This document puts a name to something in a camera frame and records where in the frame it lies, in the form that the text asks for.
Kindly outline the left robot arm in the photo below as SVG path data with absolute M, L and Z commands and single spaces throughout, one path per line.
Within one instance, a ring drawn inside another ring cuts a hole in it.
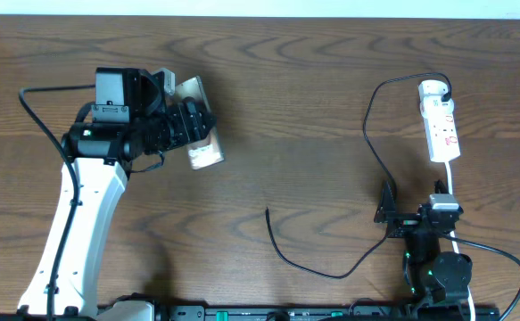
M 160 69 L 99 67 L 95 100 L 85 104 L 62 139 L 56 139 L 19 92 L 21 106 L 62 157 L 62 186 L 45 249 L 13 313 L 0 320 L 166 320 L 157 300 L 133 293 L 106 308 L 97 284 L 114 211 L 135 159 L 214 145 L 217 119 L 203 83 L 177 83 Z

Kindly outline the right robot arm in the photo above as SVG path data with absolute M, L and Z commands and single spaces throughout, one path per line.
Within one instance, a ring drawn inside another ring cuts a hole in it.
M 446 312 L 452 320 L 463 318 L 461 303 L 469 296 L 472 260 L 466 254 L 442 251 L 439 239 L 455 230 L 463 213 L 442 181 L 435 193 L 414 213 L 397 211 L 393 191 L 385 182 L 374 221 L 386 225 L 388 238 L 405 242 L 403 276 L 412 298 L 392 309 L 392 317 L 433 320 Z

